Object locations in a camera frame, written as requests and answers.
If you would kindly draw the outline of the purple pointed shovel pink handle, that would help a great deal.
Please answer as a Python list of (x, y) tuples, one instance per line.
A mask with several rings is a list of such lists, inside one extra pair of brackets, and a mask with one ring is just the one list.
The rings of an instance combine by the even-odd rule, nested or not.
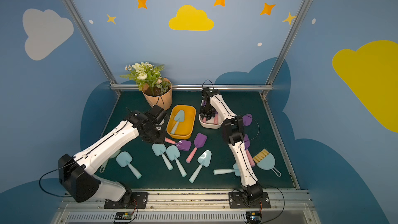
[(202, 121), (206, 122), (207, 121), (207, 114), (206, 114), (206, 101), (202, 100), (202, 105), (200, 109), (200, 113), (202, 115)]

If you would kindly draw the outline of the yellow plastic storage box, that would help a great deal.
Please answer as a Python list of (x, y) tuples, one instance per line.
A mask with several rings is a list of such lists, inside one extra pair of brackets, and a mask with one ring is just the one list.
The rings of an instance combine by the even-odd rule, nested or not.
[(173, 139), (187, 140), (193, 133), (196, 109), (190, 105), (176, 105), (171, 112), (167, 133)]

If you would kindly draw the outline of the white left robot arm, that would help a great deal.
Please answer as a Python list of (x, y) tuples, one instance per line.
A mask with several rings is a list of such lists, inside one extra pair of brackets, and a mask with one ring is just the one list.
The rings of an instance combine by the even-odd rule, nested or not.
[(128, 205), (131, 190), (123, 183), (95, 175), (102, 164), (128, 142), (141, 138), (148, 143), (163, 144), (169, 117), (155, 105), (145, 113), (130, 112), (112, 131), (90, 147), (58, 160), (59, 182), (78, 202), (108, 200)]

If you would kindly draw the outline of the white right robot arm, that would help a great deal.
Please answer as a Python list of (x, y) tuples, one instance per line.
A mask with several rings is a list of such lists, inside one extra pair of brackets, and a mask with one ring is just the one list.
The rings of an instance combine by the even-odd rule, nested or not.
[(263, 188), (256, 177), (245, 149), (245, 131), (243, 117), (236, 115), (226, 104), (217, 89), (202, 89), (200, 115), (211, 118), (217, 115), (221, 119), (223, 141), (229, 146), (240, 172), (243, 197), (246, 204), (257, 204), (263, 197)]

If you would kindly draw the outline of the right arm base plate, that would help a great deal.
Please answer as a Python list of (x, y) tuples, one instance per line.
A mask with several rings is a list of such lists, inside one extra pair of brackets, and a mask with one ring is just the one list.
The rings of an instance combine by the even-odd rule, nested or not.
[(260, 200), (251, 203), (248, 203), (245, 200), (242, 192), (240, 191), (230, 191), (228, 196), (230, 208), (271, 208), (271, 201), (267, 192), (263, 193), (263, 196)]

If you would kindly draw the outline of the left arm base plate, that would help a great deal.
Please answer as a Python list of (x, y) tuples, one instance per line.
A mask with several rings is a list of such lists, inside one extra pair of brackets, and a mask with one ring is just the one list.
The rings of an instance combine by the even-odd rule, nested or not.
[(146, 208), (147, 201), (147, 192), (128, 191), (119, 201), (106, 200), (104, 209), (144, 209)]

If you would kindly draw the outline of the white plastic storage box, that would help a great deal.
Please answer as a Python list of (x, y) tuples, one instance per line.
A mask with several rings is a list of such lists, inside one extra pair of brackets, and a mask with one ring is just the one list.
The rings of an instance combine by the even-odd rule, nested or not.
[(218, 129), (222, 125), (222, 120), (217, 112), (214, 116), (199, 114), (199, 120), (201, 126), (208, 129)]

